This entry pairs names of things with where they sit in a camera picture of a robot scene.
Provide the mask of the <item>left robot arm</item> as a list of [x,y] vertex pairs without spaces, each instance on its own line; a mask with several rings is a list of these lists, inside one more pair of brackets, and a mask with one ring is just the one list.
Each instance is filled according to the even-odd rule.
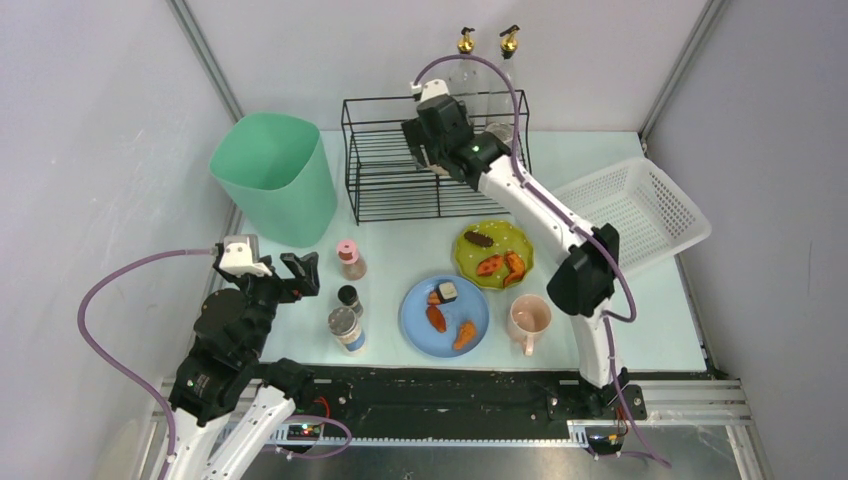
[[236,478],[271,431],[316,396],[312,370],[260,357],[279,306],[319,293],[318,254],[281,254],[292,274],[282,278],[268,256],[248,253],[229,263],[235,246],[216,248],[213,268],[229,285],[204,300],[194,343],[176,371],[166,479]]

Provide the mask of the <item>glass oil bottle gold spout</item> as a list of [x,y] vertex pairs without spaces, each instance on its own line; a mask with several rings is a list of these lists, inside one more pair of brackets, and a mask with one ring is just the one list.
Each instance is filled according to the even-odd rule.
[[[520,27],[514,24],[502,31],[500,36],[500,60],[499,70],[515,85],[514,55],[518,49],[517,33]],[[513,102],[512,97],[500,75],[495,74],[489,84],[489,95],[487,100],[487,123],[502,123],[513,126]]]

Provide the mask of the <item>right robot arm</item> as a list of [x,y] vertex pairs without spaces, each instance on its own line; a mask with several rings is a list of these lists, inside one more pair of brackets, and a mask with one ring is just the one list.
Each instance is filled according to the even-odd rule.
[[572,320],[582,380],[597,389],[619,373],[610,331],[602,324],[619,272],[619,234],[595,227],[548,192],[520,162],[517,125],[494,124],[477,132],[466,105],[447,93],[418,94],[416,115],[402,124],[414,159],[440,175],[463,182],[508,210],[548,250],[557,269],[546,290]]

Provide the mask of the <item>silver lid shaker jar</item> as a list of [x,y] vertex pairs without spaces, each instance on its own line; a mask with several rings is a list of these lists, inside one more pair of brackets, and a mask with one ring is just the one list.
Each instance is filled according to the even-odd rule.
[[348,354],[361,353],[366,335],[353,309],[345,306],[333,309],[327,319],[329,331]]

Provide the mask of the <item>glass jar beige contents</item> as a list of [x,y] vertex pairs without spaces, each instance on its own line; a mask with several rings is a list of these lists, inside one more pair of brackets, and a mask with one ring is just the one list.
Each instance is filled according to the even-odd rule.
[[451,160],[429,162],[427,168],[440,176],[457,178],[457,166]]
[[484,131],[494,135],[504,145],[512,145],[514,139],[514,127],[512,125],[492,122],[485,126]]

